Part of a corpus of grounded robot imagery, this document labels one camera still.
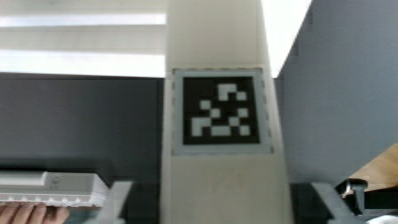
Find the person's fingers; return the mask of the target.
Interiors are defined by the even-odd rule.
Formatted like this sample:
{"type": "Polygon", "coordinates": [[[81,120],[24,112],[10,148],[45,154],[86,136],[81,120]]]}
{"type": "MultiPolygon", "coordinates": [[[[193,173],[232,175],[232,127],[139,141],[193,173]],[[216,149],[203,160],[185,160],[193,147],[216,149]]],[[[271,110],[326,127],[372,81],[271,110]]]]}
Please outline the person's fingers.
{"type": "Polygon", "coordinates": [[[10,203],[0,205],[0,224],[65,224],[70,217],[66,207],[45,204],[10,203]]]}

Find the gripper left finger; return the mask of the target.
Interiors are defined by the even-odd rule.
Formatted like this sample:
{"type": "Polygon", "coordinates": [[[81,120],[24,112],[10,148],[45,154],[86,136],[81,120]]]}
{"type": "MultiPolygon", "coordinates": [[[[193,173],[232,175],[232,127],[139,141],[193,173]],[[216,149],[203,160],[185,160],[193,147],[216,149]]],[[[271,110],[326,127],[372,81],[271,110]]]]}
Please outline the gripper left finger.
{"type": "Polygon", "coordinates": [[[132,186],[134,186],[132,181],[114,182],[98,215],[93,219],[86,221],[86,224],[127,224],[125,218],[122,217],[122,212],[132,186]]]}

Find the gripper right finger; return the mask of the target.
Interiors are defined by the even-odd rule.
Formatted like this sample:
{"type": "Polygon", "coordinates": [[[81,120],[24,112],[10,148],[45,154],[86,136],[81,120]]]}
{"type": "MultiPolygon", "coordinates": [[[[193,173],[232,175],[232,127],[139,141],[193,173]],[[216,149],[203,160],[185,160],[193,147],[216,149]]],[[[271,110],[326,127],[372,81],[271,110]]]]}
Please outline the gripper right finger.
{"type": "Polygon", "coordinates": [[[312,186],[331,213],[328,224],[365,224],[361,219],[352,215],[333,185],[329,183],[313,182],[312,186]]]}

